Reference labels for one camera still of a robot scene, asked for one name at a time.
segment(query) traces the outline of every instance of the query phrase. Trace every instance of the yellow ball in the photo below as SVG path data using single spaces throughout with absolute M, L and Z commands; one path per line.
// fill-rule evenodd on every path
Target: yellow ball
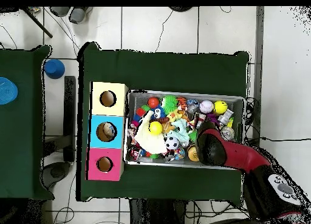
M 228 105 L 224 101 L 216 101 L 214 103 L 214 112 L 216 114 L 224 114 L 227 109 L 228 109 Z
M 153 135 L 160 135 L 162 133 L 162 124 L 158 121 L 153 121 L 149 125 L 149 131 Z

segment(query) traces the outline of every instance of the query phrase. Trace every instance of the orange ball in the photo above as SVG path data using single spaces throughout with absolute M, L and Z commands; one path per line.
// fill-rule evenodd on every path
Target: orange ball
M 156 108 L 159 105 L 159 99 L 156 97 L 150 97 L 148 100 L 148 105 L 150 108 Z

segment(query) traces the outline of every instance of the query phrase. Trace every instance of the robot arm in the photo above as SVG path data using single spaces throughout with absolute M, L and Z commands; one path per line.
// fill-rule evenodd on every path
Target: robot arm
M 252 218 L 301 224 L 301 202 L 294 190 L 255 149 L 224 140 L 210 122 L 199 128 L 196 148 L 200 162 L 235 168 L 245 174 L 243 195 Z

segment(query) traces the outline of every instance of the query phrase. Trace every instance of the pink box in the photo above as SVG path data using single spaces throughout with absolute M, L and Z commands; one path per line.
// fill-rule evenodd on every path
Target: pink box
M 108 157 L 112 161 L 111 170 L 108 172 L 100 171 L 97 168 L 97 161 L 101 157 Z M 88 180 L 109 180 L 119 181 L 123 172 L 122 149 L 115 148 L 90 148 L 89 152 L 89 171 Z

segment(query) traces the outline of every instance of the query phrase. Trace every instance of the green table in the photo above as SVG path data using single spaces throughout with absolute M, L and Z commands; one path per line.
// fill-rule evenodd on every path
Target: green table
M 18 97 L 0 105 L 0 197 L 53 199 L 40 181 L 43 155 L 42 64 L 49 46 L 0 50 L 0 76 L 13 81 Z
M 125 165 L 119 182 L 85 180 L 89 83 L 124 83 L 130 89 L 246 96 L 248 53 L 174 54 L 99 51 L 94 42 L 79 51 L 77 198 L 133 197 L 231 200 L 240 205 L 241 173 Z

